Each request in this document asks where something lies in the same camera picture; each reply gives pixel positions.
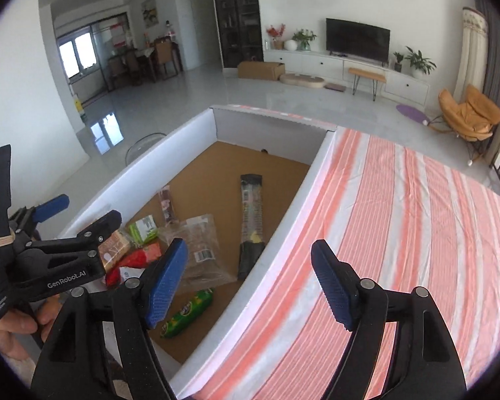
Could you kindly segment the person left hand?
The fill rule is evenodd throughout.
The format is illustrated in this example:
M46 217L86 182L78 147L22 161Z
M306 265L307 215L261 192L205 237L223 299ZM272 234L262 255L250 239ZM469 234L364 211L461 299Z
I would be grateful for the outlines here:
M0 352L16 360L27 359L29 354L15 335L30 336L37 333L38 329L41 329L41 338L46 341L62 308L62 302L59 298L59 295L55 295L46 299L34 316L17 309L9 310L0 319Z

